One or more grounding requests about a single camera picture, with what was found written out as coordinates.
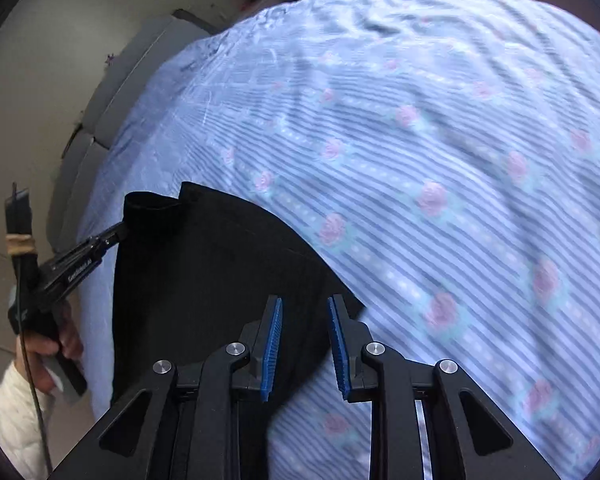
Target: hand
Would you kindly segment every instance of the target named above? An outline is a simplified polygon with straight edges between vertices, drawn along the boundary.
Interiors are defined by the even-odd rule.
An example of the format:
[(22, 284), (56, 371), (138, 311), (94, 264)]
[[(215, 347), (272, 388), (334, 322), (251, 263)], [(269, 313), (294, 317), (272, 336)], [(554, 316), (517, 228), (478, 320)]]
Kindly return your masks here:
[[(62, 306), (62, 318), (64, 323), (60, 327), (59, 335), (62, 343), (62, 354), (69, 358), (78, 360), (82, 356), (83, 346), (80, 341), (78, 329), (75, 327), (71, 318), (71, 308), (68, 304)], [(31, 368), (31, 377), (35, 387), (44, 394), (49, 394), (56, 387), (54, 380), (46, 371), (42, 364), (40, 356), (52, 356), (58, 353), (58, 343), (49, 338), (44, 337), (36, 332), (25, 331), (24, 345), (27, 351), (27, 359)], [(22, 358), (22, 348), (20, 346), (20, 338), (16, 338), (16, 370), (27, 379), (27, 371), (24, 367), (24, 359)]]

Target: mattress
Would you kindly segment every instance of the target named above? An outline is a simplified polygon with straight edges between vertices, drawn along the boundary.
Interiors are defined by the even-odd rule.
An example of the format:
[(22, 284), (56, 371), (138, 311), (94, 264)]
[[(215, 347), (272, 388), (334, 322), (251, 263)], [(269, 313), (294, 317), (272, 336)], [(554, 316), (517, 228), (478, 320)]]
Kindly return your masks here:
[[(531, 0), (301, 0), (165, 62), (79, 237), (182, 181), (266, 208), (365, 304), (376, 340), (452, 358), (561, 478), (600, 457), (600, 34)], [(115, 251), (81, 288), (109, 405)], [(272, 478), (367, 478), (370, 409), (330, 359), (269, 431)]]

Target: metal pin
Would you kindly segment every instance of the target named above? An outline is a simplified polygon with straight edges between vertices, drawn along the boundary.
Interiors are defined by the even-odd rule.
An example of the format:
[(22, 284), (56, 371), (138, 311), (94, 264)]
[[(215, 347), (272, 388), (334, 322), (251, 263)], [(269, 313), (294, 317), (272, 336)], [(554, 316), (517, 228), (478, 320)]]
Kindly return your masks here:
[(166, 359), (161, 359), (160, 361), (156, 361), (154, 363), (154, 372), (157, 374), (165, 374), (169, 370), (171, 370), (171, 363)]
[(242, 343), (231, 343), (226, 346), (226, 352), (230, 355), (240, 355), (244, 352), (244, 345)]
[(376, 341), (373, 341), (366, 346), (366, 351), (371, 355), (384, 354), (384, 350), (386, 350), (384, 345), (382, 343), (377, 343)]
[(445, 359), (440, 362), (440, 369), (445, 374), (455, 374), (458, 371), (458, 365), (451, 359)]

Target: white sleeve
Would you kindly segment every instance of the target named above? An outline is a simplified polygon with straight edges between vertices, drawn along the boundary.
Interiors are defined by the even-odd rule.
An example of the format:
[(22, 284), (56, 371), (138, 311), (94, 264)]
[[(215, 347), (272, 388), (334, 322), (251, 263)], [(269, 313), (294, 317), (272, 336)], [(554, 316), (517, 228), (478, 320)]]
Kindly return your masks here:
[[(36, 392), (46, 426), (54, 398)], [(42, 438), (31, 390), (13, 362), (0, 383), (0, 447), (25, 480), (46, 478)]]

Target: folded black fabric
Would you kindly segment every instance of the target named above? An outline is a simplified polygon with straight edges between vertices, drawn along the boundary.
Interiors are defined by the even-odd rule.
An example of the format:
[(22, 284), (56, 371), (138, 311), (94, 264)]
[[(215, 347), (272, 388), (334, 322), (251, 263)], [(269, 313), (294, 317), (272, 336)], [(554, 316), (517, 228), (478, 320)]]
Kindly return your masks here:
[(273, 393), (240, 411), (242, 478), (265, 478), (271, 417), (329, 349), (327, 298), (363, 305), (314, 250), (259, 206), (183, 183), (179, 199), (134, 192), (125, 199), (127, 239), (114, 282), (115, 400), (160, 359), (203, 361), (260, 319), (269, 294), (284, 317)]

